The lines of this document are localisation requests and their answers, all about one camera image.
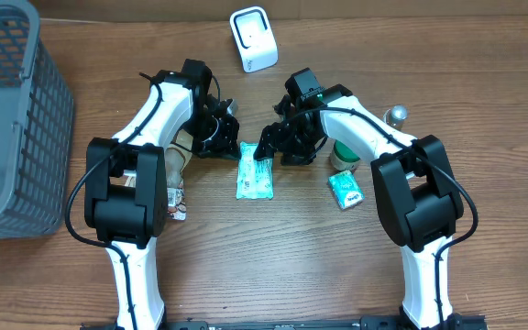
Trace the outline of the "brown Pantree snack pouch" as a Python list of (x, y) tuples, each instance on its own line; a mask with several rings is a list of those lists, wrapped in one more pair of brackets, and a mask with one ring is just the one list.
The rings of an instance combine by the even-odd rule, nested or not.
[(187, 216), (182, 171), (192, 158), (193, 137), (180, 130), (164, 150), (168, 190), (168, 212), (173, 220), (184, 221)]

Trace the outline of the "green lidded jar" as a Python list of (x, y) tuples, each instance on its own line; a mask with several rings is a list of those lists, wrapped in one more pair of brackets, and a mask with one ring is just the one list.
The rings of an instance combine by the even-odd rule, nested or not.
[(361, 162), (360, 157), (338, 140), (333, 145), (329, 159), (337, 171), (354, 171)]

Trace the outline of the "small teal white packet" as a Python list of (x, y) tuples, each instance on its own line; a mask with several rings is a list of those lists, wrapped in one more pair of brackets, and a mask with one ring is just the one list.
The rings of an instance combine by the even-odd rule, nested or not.
[(328, 182), (342, 210), (356, 206), (365, 200), (365, 195), (350, 170), (343, 170), (330, 176)]

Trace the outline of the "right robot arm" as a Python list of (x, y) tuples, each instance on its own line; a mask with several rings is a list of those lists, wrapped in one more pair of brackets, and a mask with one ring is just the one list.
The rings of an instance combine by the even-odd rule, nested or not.
[(404, 297), (389, 325), (458, 329), (463, 322), (448, 298), (447, 256), (457, 243), (457, 220), (471, 203), (456, 181), (443, 143), (388, 126), (345, 86), (288, 86), (275, 105), (280, 121), (266, 126), (256, 160), (281, 154), (285, 165), (311, 162), (318, 140), (343, 143), (371, 169), (377, 212), (400, 247)]

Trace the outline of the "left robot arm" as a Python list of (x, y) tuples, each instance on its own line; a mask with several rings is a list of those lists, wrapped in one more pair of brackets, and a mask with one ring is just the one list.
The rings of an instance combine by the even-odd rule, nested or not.
[(86, 154), (84, 218), (114, 270), (119, 311), (114, 329), (160, 329), (157, 240), (168, 214), (166, 151), (184, 130), (190, 151), (205, 158), (239, 160), (239, 123), (226, 102), (209, 93), (215, 82), (204, 64), (159, 71), (148, 100), (111, 138), (91, 140)]

